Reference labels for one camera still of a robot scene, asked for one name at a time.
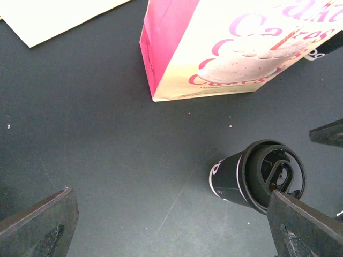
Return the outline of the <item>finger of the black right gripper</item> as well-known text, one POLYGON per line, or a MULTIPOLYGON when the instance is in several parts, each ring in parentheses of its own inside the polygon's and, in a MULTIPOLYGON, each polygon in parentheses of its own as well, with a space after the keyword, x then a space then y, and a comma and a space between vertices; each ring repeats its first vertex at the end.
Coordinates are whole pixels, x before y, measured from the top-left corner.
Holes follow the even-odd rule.
POLYGON ((342 148, 342 129, 341 119, 309 131, 309 138, 315 143, 342 148))

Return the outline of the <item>black paper coffee cup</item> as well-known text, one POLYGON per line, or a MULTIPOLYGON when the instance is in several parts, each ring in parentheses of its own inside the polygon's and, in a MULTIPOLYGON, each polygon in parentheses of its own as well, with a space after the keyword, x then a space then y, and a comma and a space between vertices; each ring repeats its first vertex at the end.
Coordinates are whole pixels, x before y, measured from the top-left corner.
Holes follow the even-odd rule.
POLYGON ((251 207, 243 194, 243 185, 238 180, 242 154, 243 152, 239 152, 216 163, 210 170, 208 182, 217 197, 251 207))

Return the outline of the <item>cream cakes paper bag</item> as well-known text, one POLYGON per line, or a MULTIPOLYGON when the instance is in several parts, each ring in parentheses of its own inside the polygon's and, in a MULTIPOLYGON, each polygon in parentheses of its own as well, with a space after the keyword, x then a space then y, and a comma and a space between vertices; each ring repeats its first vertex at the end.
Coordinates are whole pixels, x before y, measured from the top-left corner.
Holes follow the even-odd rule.
POLYGON ((155 102, 255 92, 342 30, 342 1, 149 1, 155 102))

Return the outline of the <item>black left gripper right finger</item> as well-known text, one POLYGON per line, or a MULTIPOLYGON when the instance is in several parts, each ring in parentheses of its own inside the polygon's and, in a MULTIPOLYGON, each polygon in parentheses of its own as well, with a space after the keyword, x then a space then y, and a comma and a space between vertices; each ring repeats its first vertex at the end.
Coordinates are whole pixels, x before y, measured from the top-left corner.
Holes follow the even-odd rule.
POLYGON ((275 190, 267 219, 277 256, 342 256, 342 213, 329 217, 275 190))

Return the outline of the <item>black cup lid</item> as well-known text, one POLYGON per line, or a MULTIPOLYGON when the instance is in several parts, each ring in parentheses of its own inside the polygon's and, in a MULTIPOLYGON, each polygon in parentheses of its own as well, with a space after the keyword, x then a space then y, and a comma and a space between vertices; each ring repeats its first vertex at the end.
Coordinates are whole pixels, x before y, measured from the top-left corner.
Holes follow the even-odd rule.
POLYGON ((301 199, 305 191, 305 168, 298 155, 274 140, 250 144, 237 163, 238 189, 248 207, 265 215, 272 192, 301 199))

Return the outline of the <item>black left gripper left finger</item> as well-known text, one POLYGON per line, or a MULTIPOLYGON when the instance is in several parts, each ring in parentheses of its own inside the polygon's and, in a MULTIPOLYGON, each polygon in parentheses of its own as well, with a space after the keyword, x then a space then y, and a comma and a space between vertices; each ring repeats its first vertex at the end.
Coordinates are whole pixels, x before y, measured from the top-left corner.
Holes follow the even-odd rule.
POLYGON ((72 188, 1 221, 1 256, 67 256, 79 210, 72 188))

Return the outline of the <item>stack of paper cups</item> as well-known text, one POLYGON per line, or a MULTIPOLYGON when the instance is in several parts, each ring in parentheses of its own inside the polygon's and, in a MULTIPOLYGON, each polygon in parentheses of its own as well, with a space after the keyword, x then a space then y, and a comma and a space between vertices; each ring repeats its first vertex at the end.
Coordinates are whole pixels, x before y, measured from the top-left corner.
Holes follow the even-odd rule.
POLYGON ((305 59, 308 61, 316 61, 324 57, 325 55, 341 48, 343 45, 343 31, 340 31, 335 36, 328 39, 316 49, 305 55, 305 59))

